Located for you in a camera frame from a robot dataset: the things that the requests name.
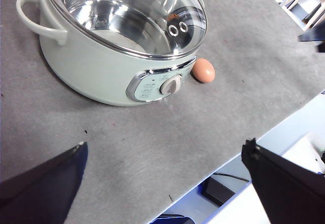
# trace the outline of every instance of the electric hot pot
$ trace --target electric hot pot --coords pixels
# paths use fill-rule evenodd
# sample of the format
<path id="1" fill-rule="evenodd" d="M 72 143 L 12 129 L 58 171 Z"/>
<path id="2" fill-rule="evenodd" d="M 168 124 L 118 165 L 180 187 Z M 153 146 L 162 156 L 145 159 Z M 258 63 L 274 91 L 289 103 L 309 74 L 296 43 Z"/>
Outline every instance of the electric hot pot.
<path id="1" fill-rule="evenodd" d="M 40 8 L 40 24 L 23 12 Z M 17 0 L 49 66 L 75 91 L 135 106 L 181 88 L 206 34 L 202 0 Z"/>

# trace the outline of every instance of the pot handle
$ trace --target pot handle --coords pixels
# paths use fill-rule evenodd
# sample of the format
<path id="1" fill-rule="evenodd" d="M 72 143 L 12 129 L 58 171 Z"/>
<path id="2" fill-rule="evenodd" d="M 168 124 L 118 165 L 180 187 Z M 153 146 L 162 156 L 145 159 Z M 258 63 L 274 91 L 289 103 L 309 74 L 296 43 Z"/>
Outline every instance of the pot handle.
<path id="1" fill-rule="evenodd" d="M 41 12 L 47 17 L 49 22 L 57 29 L 41 26 L 31 21 L 23 12 L 22 7 L 26 3 L 34 3 Z M 67 42 L 68 32 L 61 26 L 61 24 L 55 19 L 53 14 L 49 11 L 46 0 L 17 0 L 16 8 L 18 16 L 22 22 L 33 32 L 46 36 L 51 39 L 55 39 L 59 45 L 65 45 Z"/>

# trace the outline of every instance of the egg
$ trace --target egg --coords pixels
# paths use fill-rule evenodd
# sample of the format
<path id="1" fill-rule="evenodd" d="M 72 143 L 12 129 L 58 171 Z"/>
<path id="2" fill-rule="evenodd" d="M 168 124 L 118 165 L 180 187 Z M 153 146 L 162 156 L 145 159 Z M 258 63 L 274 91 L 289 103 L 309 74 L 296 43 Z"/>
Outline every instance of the egg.
<path id="1" fill-rule="evenodd" d="M 202 83 L 211 83 L 215 78 L 213 65 L 206 59 L 198 58 L 192 69 L 193 75 Z"/>

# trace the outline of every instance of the blue object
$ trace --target blue object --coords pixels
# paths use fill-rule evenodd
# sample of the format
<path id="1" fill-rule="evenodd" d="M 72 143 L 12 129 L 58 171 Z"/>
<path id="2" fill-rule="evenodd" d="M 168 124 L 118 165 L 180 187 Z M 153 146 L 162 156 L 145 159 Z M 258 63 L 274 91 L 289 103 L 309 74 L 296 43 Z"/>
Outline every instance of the blue object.
<path id="1" fill-rule="evenodd" d="M 195 224 L 194 221 L 182 215 L 161 215 L 151 224 Z"/>

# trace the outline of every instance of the gray table surface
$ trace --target gray table surface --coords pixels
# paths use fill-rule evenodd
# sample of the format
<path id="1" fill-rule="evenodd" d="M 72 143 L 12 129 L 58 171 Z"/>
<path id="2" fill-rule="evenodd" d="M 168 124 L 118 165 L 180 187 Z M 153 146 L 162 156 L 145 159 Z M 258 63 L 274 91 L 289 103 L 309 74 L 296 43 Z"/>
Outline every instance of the gray table surface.
<path id="1" fill-rule="evenodd" d="M 324 54 L 273 0 L 204 0 L 198 55 L 216 79 L 140 107 L 87 99 L 50 71 L 38 36 L 1 0 L 1 175 L 22 173 L 89 143 L 84 180 L 66 224 L 146 223 L 325 86 Z M 31 18 L 38 12 L 26 7 Z"/>

